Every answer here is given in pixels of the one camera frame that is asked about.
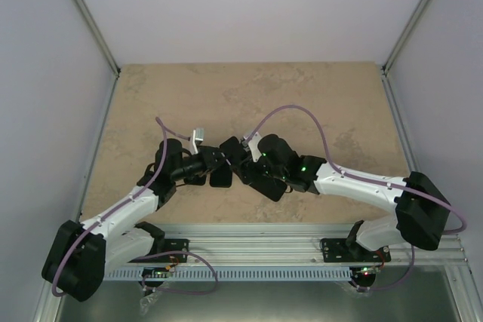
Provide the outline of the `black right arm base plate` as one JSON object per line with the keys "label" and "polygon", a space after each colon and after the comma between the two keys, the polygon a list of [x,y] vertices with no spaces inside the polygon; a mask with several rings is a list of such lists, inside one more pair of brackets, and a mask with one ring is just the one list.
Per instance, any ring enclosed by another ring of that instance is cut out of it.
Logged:
{"label": "black right arm base plate", "polygon": [[392,257],[388,247],[381,247],[379,250],[370,251],[356,244],[354,247],[346,245],[345,238],[322,238],[319,247],[324,262],[369,262],[382,263],[390,262]]}

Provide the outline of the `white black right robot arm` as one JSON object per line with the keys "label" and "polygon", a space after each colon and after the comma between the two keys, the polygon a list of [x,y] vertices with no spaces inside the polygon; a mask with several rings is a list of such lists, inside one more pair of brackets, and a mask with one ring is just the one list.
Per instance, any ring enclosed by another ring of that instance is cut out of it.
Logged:
{"label": "white black right robot arm", "polygon": [[386,211],[386,216],[354,224],[346,252],[355,261],[374,251],[408,242],[421,250],[437,250],[448,221],[449,203],[424,174],[406,178],[338,170],[325,158],[298,155],[281,137],[270,134],[237,141],[232,171],[271,201],[288,192],[335,195]]}

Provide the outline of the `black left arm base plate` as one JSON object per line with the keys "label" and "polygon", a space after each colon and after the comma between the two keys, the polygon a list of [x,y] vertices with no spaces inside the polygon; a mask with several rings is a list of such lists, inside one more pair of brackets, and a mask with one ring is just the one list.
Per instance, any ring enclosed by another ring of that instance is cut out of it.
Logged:
{"label": "black left arm base plate", "polygon": [[[187,252],[189,250],[189,239],[164,239],[164,244],[161,245],[159,242],[155,242],[152,249],[148,253],[149,256],[163,253],[163,256],[157,256],[155,258],[141,259],[140,257],[131,260],[131,262],[158,262],[167,264],[180,264],[185,263],[188,256],[184,254],[176,254],[176,252]],[[168,255],[167,252],[175,252],[175,254]]]}

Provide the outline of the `black phone case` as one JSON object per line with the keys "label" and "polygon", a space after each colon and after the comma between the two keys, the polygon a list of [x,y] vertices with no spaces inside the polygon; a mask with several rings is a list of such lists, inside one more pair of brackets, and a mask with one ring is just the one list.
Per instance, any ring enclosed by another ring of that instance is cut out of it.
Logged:
{"label": "black phone case", "polygon": [[250,187],[269,200],[278,202],[284,195],[287,189],[287,184],[279,179],[262,177],[253,181],[250,184]]}

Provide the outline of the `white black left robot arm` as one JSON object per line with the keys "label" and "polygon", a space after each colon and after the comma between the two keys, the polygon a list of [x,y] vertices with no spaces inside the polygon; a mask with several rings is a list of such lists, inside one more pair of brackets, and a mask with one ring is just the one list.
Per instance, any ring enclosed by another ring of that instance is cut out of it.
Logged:
{"label": "white black left robot arm", "polygon": [[185,262],[189,242],[166,239],[163,230],[144,219],[163,207],[181,184],[204,185],[209,173],[226,165],[216,147],[189,152],[176,139],[161,142],[154,162],[123,199],[97,216],[59,227],[41,272],[52,293],[83,302],[107,274],[129,262],[166,262],[170,267]]}

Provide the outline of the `white-edged black phone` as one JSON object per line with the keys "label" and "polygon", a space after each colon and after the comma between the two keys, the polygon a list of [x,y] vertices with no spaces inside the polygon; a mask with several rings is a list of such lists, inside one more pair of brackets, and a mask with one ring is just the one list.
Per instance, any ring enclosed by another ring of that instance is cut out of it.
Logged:
{"label": "white-edged black phone", "polygon": [[238,165],[243,162],[246,157],[246,151],[240,140],[231,136],[229,139],[219,145],[220,151],[225,155],[231,165]]}

